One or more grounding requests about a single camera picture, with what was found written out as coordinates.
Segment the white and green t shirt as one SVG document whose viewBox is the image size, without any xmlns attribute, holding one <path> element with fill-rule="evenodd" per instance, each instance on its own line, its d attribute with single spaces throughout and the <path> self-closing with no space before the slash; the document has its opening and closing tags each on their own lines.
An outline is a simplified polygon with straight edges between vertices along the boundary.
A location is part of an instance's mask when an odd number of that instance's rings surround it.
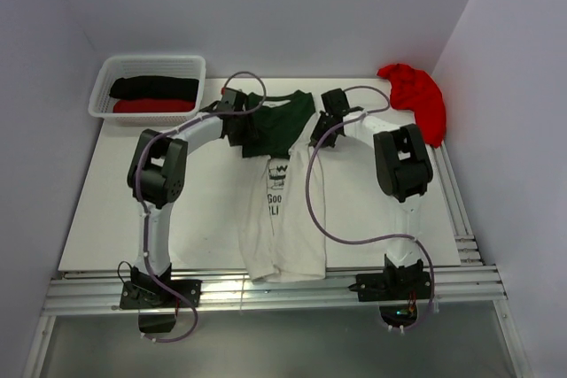
<svg viewBox="0 0 567 378">
<path fill-rule="evenodd" d="M 313 223 L 325 220 L 322 164 L 311 163 L 317 122 L 312 94 L 249 96 L 256 137 L 242 146 L 239 249 L 254 281 L 321 280 L 325 239 Z"/>
</svg>

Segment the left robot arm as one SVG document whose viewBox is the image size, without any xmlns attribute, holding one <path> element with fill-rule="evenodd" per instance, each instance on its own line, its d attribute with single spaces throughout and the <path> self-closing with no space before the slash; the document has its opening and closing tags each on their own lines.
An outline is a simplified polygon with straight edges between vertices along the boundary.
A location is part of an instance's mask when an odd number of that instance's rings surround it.
<svg viewBox="0 0 567 378">
<path fill-rule="evenodd" d="M 224 88 L 219 101 L 188 122 L 163 132 L 146 129 L 140 134 L 127 176 L 141 216 L 131 281 L 150 305 L 165 305 L 173 295 L 169 228 L 174 203 L 184 188 L 187 157 L 222 138 L 232 146 L 255 139 L 254 111 L 248 95 Z"/>
</svg>

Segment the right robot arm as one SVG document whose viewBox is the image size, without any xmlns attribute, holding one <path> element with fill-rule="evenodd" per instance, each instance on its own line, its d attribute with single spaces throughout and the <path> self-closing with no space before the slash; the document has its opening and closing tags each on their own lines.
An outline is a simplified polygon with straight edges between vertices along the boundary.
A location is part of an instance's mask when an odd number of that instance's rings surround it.
<svg viewBox="0 0 567 378">
<path fill-rule="evenodd" d="M 351 106 L 344 89 L 327 91 L 321 99 L 323 111 L 310 138 L 314 150 L 305 180 L 307 211 L 318 230 L 336 243 L 363 245 L 386 241 L 384 290 L 391 297 L 404 297 L 424 272 L 424 264 L 432 262 L 418 238 L 420 207 L 433 178 L 422 133 L 416 124 L 399 125 L 378 118 L 377 114 L 387 111 L 390 103 L 375 110 Z M 330 234 L 316 218 L 310 197 L 312 169 L 319 149 L 333 147 L 341 135 L 373 150 L 379 188 L 394 204 L 394 234 L 347 241 Z"/>
</svg>

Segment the crumpled red t shirt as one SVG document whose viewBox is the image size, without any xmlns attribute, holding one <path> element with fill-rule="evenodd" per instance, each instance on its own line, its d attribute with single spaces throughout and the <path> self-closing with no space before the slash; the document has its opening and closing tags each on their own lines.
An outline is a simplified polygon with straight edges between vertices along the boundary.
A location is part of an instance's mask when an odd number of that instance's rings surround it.
<svg viewBox="0 0 567 378">
<path fill-rule="evenodd" d="M 426 144 L 438 148 L 447 131 L 447 110 L 441 90 L 423 70 L 406 64 L 391 64 L 377 70 L 391 84 L 391 106 L 411 111 Z"/>
</svg>

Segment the rolled black t shirt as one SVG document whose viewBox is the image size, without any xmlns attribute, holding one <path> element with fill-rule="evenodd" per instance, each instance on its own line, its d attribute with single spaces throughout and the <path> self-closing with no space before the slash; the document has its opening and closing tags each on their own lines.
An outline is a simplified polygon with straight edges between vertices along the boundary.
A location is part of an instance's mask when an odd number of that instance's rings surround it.
<svg viewBox="0 0 567 378">
<path fill-rule="evenodd" d="M 110 88 L 109 97 L 118 100 L 178 99 L 195 101 L 199 80 L 166 76 L 119 78 Z"/>
</svg>

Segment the rolled red t shirt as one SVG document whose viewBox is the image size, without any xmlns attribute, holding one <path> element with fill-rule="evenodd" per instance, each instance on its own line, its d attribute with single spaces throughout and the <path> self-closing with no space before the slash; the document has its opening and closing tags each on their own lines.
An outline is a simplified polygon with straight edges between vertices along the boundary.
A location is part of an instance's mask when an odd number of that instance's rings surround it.
<svg viewBox="0 0 567 378">
<path fill-rule="evenodd" d="M 195 106 L 194 101 L 142 98 L 119 100 L 113 107 L 113 113 L 183 113 L 192 111 Z"/>
</svg>

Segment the white plastic basket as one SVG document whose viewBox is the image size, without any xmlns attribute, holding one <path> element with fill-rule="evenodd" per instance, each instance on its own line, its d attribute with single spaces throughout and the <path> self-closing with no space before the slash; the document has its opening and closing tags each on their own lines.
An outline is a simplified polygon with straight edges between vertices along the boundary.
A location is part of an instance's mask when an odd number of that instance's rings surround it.
<svg viewBox="0 0 567 378">
<path fill-rule="evenodd" d="M 98 72 L 88 112 L 121 125 L 180 124 L 198 111 L 205 80 L 200 56 L 113 56 Z"/>
</svg>

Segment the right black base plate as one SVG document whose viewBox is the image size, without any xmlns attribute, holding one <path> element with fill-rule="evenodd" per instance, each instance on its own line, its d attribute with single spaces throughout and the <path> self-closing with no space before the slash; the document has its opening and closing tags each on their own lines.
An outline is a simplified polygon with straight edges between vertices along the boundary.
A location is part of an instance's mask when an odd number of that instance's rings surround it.
<svg viewBox="0 0 567 378">
<path fill-rule="evenodd" d="M 431 297 L 433 284 L 430 274 L 418 272 L 399 275 L 393 270 L 375 274 L 357 274 L 355 282 L 348 286 L 360 302 L 389 302 L 427 300 Z"/>
</svg>

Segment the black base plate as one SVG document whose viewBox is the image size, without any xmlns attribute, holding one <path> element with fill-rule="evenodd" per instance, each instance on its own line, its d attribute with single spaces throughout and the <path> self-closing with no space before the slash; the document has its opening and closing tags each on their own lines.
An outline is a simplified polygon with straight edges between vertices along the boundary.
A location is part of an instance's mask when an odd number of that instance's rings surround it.
<svg viewBox="0 0 567 378">
<path fill-rule="evenodd" d="M 194 307 L 198 307 L 201 295 L 201 280 L 175 280 L 169 287 L 185 297 Z M 121 310 L 146 310 L 160 308 L 187 307 L 185 302 L 179 301 L 170 292 L 160 286 L 155 289 L 144 289 L 132 282 L 123 285 L 119 308 Z"/>
<path fill-rule="evenodd" d="M 355 282 L 348 286 L 360 302 L 389 302 L 427 300 L 431 297 L 433 284 L 430 274 L 418 272 L 399 275 L 393 270 L 375 274 L 357 274 Z"/>
</svg>

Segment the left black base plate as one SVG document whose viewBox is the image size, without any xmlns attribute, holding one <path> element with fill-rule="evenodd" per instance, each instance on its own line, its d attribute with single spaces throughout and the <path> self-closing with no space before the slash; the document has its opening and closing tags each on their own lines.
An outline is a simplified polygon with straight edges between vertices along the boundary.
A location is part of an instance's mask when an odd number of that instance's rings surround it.
<svg viewBox="0 0 567 378">
<path fill-rule="evenodd" d="M 185 297 L 194 307 L 198 307 L 201 295 L 201 280 L 175 280 L 169 287 Z M 160 286 L 155 289 L 144 289 L 132 282 L 123 285 L 119 308 L 121 310 L 146 310 L 160 308 L 187 307 L 185 302 L 179 301 L 170 292 Z"/>
</svg>

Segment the aluminium frame rail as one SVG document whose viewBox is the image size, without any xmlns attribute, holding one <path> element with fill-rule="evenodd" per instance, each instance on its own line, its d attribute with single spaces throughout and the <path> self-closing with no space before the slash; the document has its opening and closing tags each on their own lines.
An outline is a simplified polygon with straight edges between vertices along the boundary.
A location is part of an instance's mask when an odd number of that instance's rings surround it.
<svg viewBox="0 0 567 378">
<path fill-rule="evenodd" d="M 348 290 L 354 270 L 318 282 L 252 283 L 240 272 L 202 275 L 198 329 L 173 344 L 136 334 L 118 306 L 118 279 L 52 282 L 26 377 L 529 377 L 496 266 L 477 246 L 445 149 L 434 160 L 462 263 L 436 272 L 432 314 L 402 336 L 378 304 Z"/>
</svg>

